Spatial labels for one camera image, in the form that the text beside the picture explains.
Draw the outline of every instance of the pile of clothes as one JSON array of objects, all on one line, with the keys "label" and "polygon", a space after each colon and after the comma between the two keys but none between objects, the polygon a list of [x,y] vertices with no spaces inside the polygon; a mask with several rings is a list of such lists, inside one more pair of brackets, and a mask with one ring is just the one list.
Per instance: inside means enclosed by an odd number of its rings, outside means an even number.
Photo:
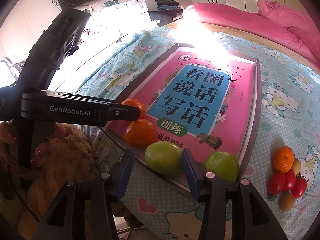
[{"label": "pile of clothes", "polygon": [[158,5],[157,10],[159,12],[174,11],[175,14],[183,12],[179,7],[179,3],[174,0],[156,0]]}]

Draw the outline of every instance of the folded clothes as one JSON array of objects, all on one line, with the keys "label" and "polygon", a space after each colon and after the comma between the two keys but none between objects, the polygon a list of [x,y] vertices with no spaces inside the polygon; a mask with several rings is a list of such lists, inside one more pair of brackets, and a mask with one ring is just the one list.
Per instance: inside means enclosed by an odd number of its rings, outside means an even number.
[{"label": "folded clothes", "polygon": [[157,5],[169,5],[169,6],[179,6],[179,3],[175,0],[156,0]]},{"label": "folded clothes", "polygon": [[170,5],[160,5],[160,6],[158,6],[157,7],[157,10],[158,11],[166,11],[166,10],[179,10],[180,9],[180,7],[178,7],[177,5],[172,5],[172,6],[170,6]]}]

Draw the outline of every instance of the brown fluffy fabric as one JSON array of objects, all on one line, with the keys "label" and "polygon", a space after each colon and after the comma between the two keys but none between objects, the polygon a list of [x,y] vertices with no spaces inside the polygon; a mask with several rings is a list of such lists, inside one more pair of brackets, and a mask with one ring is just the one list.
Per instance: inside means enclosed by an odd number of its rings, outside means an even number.
[{"label": "brown fluffy fabric", "polygon": [[[83,133],[75,125],[60,125],[65,127],[70,135],[64,139],[50,139],[51,154],[28,189],[27,205],[39,219],[66,181],[89,181],[98,175],[98,170],[93,166],[91,145]],[[90,217],[89,205],[86,205],[85,215]],[[90,222],[91,219],[86,219],[87,239],[93,239]],[[30,240],[37,225],[32,215],[23,210],[17,224],[19,233],[26,240]]]}]

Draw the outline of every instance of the small yellow fruit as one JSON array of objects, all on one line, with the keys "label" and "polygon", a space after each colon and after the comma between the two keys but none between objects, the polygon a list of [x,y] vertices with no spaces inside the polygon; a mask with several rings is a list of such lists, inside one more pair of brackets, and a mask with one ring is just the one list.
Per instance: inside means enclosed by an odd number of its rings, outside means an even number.
[{"label": "small yellow fruit", "polygon": [[294,172],[295,175],[298,175],[300,173],[301,162],[298,159],[294,159],[291,170]]},{"label": "small yellow fruit", "polygon": [[281,211],[289,211],[290,209],[292,209],[294,202],[295,202],[295,198],[292,195],[292,193],[286,193],[282,199],[280,200],[279,206]]}]

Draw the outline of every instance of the green fruit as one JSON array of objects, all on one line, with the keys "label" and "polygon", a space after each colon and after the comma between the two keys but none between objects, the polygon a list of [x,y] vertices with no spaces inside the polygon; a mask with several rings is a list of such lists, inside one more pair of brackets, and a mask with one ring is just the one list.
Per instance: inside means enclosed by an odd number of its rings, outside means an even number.
[{"label": "green fruit", "polygon": [[239,164],[231,153],[214,152],[205,160],[204,166],[222,179],[236,181],[238,177]]},{"label": "green fruit", "polygon": [[170,142],[155,142],[148,146],[144,158],[150,169],[166,176],[175,176],[182,172],[182,150]]}]

